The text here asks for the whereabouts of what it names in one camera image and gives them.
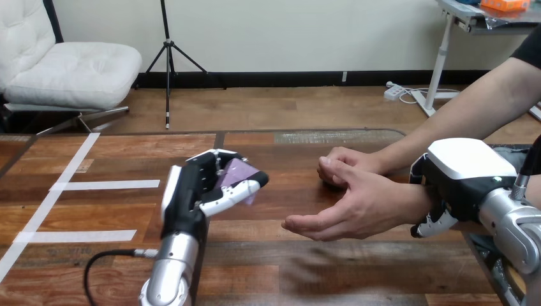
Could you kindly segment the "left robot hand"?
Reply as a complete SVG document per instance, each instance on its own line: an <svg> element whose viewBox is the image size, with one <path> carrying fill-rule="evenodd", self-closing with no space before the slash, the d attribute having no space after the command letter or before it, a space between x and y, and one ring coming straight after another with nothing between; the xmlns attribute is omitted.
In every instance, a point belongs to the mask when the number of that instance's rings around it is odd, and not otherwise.
<svg viewBox="0 0 541 306"><path fill-rule="evenodd" d="M231 178L230 168L239 164L249 166L238 152L209 149L187 159L184 166L173 165L162 199L160 239L184 233L201 240L208 217L254 196L268 184L268 174L256 170L224 185Z"/></svg>

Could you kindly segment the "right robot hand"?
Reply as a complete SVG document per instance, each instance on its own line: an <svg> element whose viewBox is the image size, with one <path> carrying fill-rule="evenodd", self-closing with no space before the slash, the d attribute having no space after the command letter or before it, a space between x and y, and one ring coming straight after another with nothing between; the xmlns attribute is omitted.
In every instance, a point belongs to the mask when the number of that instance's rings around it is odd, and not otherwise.
<svg viewBox="0 0 541 306"><path fill-rule="evenodd" d="M409 182L433 186L438 199L430 212L411 227L414 238L449 230L458 222L479 222L482 200L493 190L510 189L514 166L482 140L436 140L411 166Z"/></svg>

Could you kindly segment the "person's hand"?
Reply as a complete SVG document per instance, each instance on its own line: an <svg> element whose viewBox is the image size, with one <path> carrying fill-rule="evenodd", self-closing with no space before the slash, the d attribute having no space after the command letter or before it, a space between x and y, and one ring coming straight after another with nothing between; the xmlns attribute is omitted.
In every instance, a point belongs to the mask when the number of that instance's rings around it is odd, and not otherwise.
<svg viewBox="0 0 541 306"><path fill-rule="evenodd" d="M326 157L379 175L388 172L383 159L377 153L364 153L346 147L334 147ZM331 174L328 170L324 170L321 165L318 166L317 173L326 184L342 189L347 186L347 183L343 179Z"/></svg>
<svg viewBox="0 0 541 306"><path fill-rule="evenodd" d="M430 211L426 186L402 184L354 166L320 157L321 171L347 185L343 197L316 215L289 215L283 229L315 241L365 239L404 224L416 224Z"/></svg>

